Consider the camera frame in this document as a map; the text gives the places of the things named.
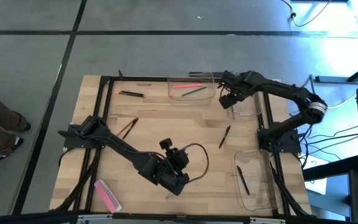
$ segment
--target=black shoe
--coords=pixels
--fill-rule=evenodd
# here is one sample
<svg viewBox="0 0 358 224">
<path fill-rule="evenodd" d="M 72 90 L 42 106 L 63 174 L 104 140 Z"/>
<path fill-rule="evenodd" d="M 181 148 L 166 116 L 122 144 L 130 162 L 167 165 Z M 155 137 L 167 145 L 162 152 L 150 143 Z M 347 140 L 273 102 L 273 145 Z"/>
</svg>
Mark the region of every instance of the black shoe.
<svg viewBox="0 0 358 224">
<path fill-rule="evenodd" d="M 19 140 L 17 140 L 17 142 L 15 143 L 15 145 L 13 145 L 13 148 L 12 148 L 12 152 L 14 152 L 18 147 L 20 147 L 24 142 L 24 139 L 22 138 L 19 138 Z M 5 159 L 7 156 L 9 156 L 10 154 L 8 155 L 0 155 L 0 160 L 3 160 Z"/>
<path fill-rule="evenodd" d="M 31 124 L 26 123 L 24 129 L 21 132 L 29 131 L 31 129 Z"/>
</svg>

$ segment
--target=transparent bin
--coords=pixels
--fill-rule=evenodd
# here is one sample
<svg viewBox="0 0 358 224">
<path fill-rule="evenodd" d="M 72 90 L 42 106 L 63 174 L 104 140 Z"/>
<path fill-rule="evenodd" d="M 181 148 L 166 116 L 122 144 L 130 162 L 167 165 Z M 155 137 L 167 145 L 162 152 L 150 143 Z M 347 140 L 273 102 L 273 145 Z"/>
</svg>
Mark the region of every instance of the transparent bin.
<svg viewBox="0 0 358 224">
<path fill-rule="evenodd" d="M 211 72 L 192 74 L 196 77 L 168 76 L 168 96 L 174 106 L 208 105 L 215 97 L 215 82 Z"/>
<path fill-rule="evenodd" d="M 234 157 L 237 189 L 243 206 L 250 211 L 280 208 L 281 198 L 270 168 L 269 153 L 265 150 L 238 152 Z M 250 195 L 246 192 L 237 166 L 242 170 Z"/>
<path fill-rule="evenodd" d="M 230 119 L 247 119 L 258 116 L 262 113 L 260 100 L 258 104 L 255 103 L 255 93 L 253 96 L 248 96 L 244 101 L 238 102 L 226 109 L 227 117 Z"/>
</svg>

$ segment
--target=pink object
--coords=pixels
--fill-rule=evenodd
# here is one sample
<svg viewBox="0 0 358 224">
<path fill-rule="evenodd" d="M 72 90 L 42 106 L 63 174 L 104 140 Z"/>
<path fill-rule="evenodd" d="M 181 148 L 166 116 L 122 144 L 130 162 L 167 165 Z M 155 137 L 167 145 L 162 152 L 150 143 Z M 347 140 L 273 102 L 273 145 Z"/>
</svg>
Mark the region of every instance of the pink object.
<svg viewBox="0 0 358 224">
<path fill-rule="evenodd" d="M 180 85 L 180 86 L 173 86 L 173 88 L 190 88 L 190 87 L 201 87 L 203 84 L 190 84 L 190 85 Z"/>
<path fill-rule="evenodd" d="M 122 209 L 117 198 L 112 194 L 111 190 L 103 180 L 97 180 L 93 185 L 112 214 L 114 212 L 119 212 Z"/>
</svg>

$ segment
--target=wooden board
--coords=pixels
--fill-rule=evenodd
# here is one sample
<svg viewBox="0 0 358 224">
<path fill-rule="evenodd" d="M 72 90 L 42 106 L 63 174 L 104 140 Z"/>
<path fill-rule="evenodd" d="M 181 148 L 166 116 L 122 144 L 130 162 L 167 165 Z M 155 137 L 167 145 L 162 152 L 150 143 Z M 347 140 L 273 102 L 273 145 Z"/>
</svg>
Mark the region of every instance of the wooden board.
<svg viewBox="0 0 358 224">
<path fill-rule="evenodd" d="M 78 95 L 73 123 L 82 121 L 93 113 L 100 76 L 84 76 Z M 258 150 L 256 116 L 232 119 L 219 104 L 219 92 L 210 105 L 172 106 L 167 94 L 167 83 L 147 82 L 152 86 L 137 86 L 140 82 L 115 81 L 115 91 L 127 90 L 144 93 L 146 98 L 113 94 L 107 123 L 112 133 L 117 133 L 133 118 L 139 121 L 126 137 L 126 142 L 140 151 L 157 151 L 159 141 L 171 138 L 173 146 L 189 143 L 202 144 L 208 151 L 209 171 L 200 180 L 185 186 L 179 196 L 172 195 L 161 186 L 155 186 L 137 174 L 132 164 L 110 148 L 102 150 L 98 179 L 103 179 L 120 201 L 124 213 L 187 214 L 187 215 L 260 215 L 271 216 L 270 210 L 248 211 L 240 200 L 237 189 L 234 155 L 239 151 Z M 106 97 L 105 87 L 102 105 Z M 288 118 L 285 99 L 270 96 L 275 121 Z M 225 129 L 231 125 L 223 147 L 218 149 Z M 62 159 L 50 208 L 59 206 L 78 181 L 84 149 L 69 152 Z M 206 157 L 201 148 L 188 150 L 190 163 L 185 168 L 190 178 L 203 173 Z M 296 201 L 310 212 L 308 197 L 299 162 L 291 154 L 282 154 L 285 183 Z M 81 208 L 85 206 L 88 184 L 84 188 Z M 94 194 L 92 212 L 108 209 L 97 193 Z"/>
</svg>

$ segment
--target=floor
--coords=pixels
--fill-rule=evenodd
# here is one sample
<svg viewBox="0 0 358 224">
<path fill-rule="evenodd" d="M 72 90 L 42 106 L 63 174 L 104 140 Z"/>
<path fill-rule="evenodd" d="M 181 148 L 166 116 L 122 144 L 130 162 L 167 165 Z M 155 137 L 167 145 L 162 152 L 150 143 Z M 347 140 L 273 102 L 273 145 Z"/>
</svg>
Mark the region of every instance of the floor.
<svg viewBox="0 0 358 224">
<path fill-rule="evenodd" d="M 81 2 L 85 6 L 82 17 L 77 16 Z M 300 24 L 325 5 L 291 4 Z M 255 70 L 268 78 L 301 85 L 309 74 L 349 76 L 358 71 L 358 20 L 346 3 L 332 2 L 315 21 L 301 28 L 287 21 L 289 13 L 280 0 L 22 0 L 20 4 L 0 0 L 0 100 L 24 114 L 33 126 L 22 135 L 25 143 L 21 149 L 0 162 L 0 215 L 11 213 L 30 155 L 38 144 L 35 139 L 45 130 L 23 212 L 48 210 L 63 146 L 57 131 L 66 129 L 71 120 L 83 75 L 118 75 L 118 69 L 127 76 Z M 71 30 L 79 31 L 78 35 L 65 32 Z M 151 35 L 147 30 L 172 32 Z M 204 32 L 180 34 L 178 30 Z M 230 30 L 246 32 L 208 32 Z M 354 94 L 358 85 L 315 88 L 332 106 Z M 47 105 L 52 114 L 44 113 Z M 293 103 L 288 102 L 288 108 L 296 111 Z M 333 134 L 355 125 L 357 107 L 351 100 L 328 111 L 312 135 Z M 342 159 L 358 155 L 358 140 L 326 151 Z M 314 156 L 336 160 L 323 152 Z M 347 178 L 328 180 L 328 198 L 345 192 Z M 313 192 L 309 197 L 312 204 L 320 200 Z M 348 214 L 345 206 L 336 208 L 331 212 Z M 324 213 L 317 208 L 313 211 Z"/>
</svg>

